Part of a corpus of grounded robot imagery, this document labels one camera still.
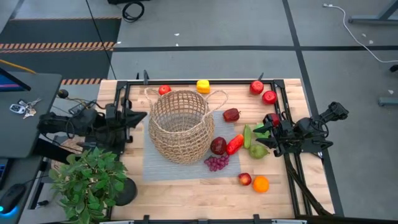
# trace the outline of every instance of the computer monitor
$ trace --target computer monitor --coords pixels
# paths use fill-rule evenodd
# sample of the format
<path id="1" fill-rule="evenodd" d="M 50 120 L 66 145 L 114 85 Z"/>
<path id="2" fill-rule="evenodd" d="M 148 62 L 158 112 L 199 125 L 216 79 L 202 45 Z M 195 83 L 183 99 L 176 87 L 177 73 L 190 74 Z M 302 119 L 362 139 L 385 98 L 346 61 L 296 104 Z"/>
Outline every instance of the computer monitor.
<path id="1" fill-rule="evenodd" d="M 21 82 L 10 73 L 0 68 L 0 92 L 2 91 L 29 91 L 30 86 Z"/>

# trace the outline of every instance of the plant pot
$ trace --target plant pot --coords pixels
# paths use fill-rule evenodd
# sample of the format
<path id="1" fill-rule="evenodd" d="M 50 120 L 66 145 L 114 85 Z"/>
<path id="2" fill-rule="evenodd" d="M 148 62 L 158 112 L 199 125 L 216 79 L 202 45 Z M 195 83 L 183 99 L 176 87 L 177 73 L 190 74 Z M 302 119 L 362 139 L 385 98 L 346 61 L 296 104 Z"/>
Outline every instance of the plant pot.
<path id="1" fill-rule="evenodd" d="M 129 204 L 132 200 L 137 197 L 137 186 L 136 183 L 130 178 L 124 181 L 124 189 L 118 196 L 116 196 L 115 201 L 117 206 L 124 206 Z"/>

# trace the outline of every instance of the gray floor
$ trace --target gray floor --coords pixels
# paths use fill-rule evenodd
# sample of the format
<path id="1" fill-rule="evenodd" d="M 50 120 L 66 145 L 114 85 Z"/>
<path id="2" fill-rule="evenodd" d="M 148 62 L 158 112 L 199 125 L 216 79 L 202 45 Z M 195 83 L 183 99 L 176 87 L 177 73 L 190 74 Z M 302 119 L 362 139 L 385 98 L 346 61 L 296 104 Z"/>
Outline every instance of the gray floor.
<path id="1" fill-rule="evenodd" d="M 16 2 L 0 2 L 0 30 Z M 324 2 L 352 15 L 377 14 L 389 0 L 289 0 L 302 46 L 356 45 L 342 25 L 343 14 L 323 8 Z M 97 17 L 120 15 L 120 9 L 106 0 L 90 3 Z M 118 47 L 292 45 L 280 0 L 153 0 L 144 4 L 146 13 L 139 22 L 122 21 Z M 17 18 L 88 16 L 81 0 L 25 0 L 17 14 Z M 349 27 L 364 43 L 398 45 L 398 26 Z M 384 60 L 398 59 L 398 51 L 375 54 Z M 398 108 L 377 105 L 379 96 L 391 96 L 388 90 L 397 95 L 398 74 L 387 72 L 391 65 L 375 61 L 365 51 L 303 55 L 318 109 L 339 101 L 350 111 L 347 120 L 329 125 L 330 140 L 335 143 L 330 155 L 345 215 L 398 220 Z M 288 51 L 116 52 L 112 64 L 120 79 L 135 78 L 143 69 L 151 78 L 254 78 L 261 72 L 266 78 L 301 78 L 295 52 Z M 98 86 L 66 88 L 71 95 L 86 99 L 98 92 Z M 62 101 L 55 105 L 71 106 Z M 21 223 L 57 219 L 63 219 L 62 212 L 49 207 L 25 212 Z"/>

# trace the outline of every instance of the black mat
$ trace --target black mat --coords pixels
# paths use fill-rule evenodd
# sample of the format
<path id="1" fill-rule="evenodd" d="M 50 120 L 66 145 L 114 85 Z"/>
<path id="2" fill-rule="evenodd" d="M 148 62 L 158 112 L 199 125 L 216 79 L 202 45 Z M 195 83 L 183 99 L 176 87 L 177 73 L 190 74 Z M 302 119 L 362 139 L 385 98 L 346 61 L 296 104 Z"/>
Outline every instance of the black mat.
<path id="1" fill-rule="evenodd" d="M 95 20 L 102 40 L 118 39 L 120 19 Z M 98 42 L 91 19 L 11 20 L 0 34 L 0 43 Z"/>
<path id="2" fill-rule="evenodd" d="M 0 54 L 0 58 L 38 73 L 61 74 L 63 79 L 108 77 L 109 62 L 103 51 L 11 53 Z M 21 71 L 3 64 L 1 67 L 9 71 Z"/>

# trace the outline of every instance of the keys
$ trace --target keys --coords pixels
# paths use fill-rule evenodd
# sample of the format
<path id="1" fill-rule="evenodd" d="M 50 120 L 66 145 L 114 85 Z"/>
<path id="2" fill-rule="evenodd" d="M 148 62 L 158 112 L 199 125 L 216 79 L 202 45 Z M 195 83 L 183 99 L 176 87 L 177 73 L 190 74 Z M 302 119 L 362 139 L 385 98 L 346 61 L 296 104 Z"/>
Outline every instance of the keys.
<path id="1" fill-rule="evenodd" d="M 24 116 L 24 118 L 23 119 L 25 119 L 25 118 L 28 118 L 28 117 L 30 117 L 30 116 L 33 116 L 33 115 L 35 115 L 36 114 L 36 110 L 35 109 L 29 109 L 29 110 L 27 110 L 27 112 L 26 112 L 26 114 L 25 114 L 25 116 Z"/>
<path id="2" fill-rule="evenodd" d="M 36 103 L 40 102 L 40 100 L 42 100 L 42 99 L 38 98 L 38 99 L 36 99 L 36 100 L 34 100 L 32 102 L 27 103 L 26 104 L 27 108 L 33 108 L 36 105 Z"/>

